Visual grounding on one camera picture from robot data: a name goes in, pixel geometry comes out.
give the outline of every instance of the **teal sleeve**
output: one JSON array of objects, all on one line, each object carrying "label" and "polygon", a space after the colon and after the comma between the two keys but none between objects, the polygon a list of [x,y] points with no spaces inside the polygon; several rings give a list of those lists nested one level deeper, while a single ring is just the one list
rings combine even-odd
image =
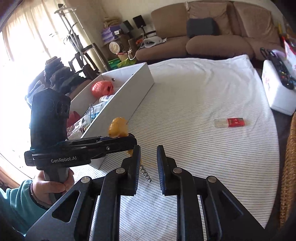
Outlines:
[{"label": "teal sleeve", "polygon": [[4,218],[22,234],[46,212],[37,206],[30,197],[30,184],[32,180],[23,181],[19,188],[0,188],[0,210]]}]

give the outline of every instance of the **red ball of twine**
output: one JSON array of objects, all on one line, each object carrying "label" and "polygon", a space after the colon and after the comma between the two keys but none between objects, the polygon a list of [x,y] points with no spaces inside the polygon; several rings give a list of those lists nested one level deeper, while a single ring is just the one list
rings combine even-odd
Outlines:
[{"label": "red ball of twine", "polygon": [[91,87],[91,93],[94,97],[98,99],[104,95],[113,95],[113,84],[111,83],[111,81],[107,80],[98,81],[97,83],[94,83]]}]

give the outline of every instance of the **red label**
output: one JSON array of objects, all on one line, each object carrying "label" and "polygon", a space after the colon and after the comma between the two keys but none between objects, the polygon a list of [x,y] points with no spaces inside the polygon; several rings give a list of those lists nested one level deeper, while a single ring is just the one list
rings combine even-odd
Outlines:
[{"label": "red label", "polygon": [[244,126],[243,118],[228,118],[228,127]]}]

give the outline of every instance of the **dark gray pillow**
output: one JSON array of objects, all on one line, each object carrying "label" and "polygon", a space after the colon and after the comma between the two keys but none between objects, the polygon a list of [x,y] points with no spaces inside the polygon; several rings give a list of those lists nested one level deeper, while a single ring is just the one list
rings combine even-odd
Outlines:
[{"label": "dark gray pillow", "polygon": [[186,23],[187,36],[219,35],[219,27],[213,18],[190,18]]}]

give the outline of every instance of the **sofa seat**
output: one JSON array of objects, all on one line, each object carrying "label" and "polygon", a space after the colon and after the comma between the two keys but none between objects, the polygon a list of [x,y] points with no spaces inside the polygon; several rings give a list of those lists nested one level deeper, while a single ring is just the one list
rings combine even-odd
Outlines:
[{"label": "sofa seat", "polygon": [[186,44],[188,40],[187,36],[167,38],[167,41],[163,44],[139,49],[136,53],[136,58],[139,61],[147,61],[185,57],[187,55]]},{"label": "sofa seat", "polygon": [[246,40],[238,35],[200,35],[190,39],[186,50],[191,55],[233,58],[247,54],[253,58],[254,51]]},{"label": "sofa seat", "polygon": [[255,54],[255,58],[261,61],[264,61],[265,58],[262,56],[261,52],[260,52],[260,48],[265,48],[265,49],[270,49],[270,50],[280,50],[282,52],[285,52],[285,49],[283,49],[280,45],[276,44],[276,43],[270,43],[270,42],[266,42],[266,41],[260,41],[258,39],[254,39],[254,38],[244,38],[249,45],[252,47],[254,54]]}]

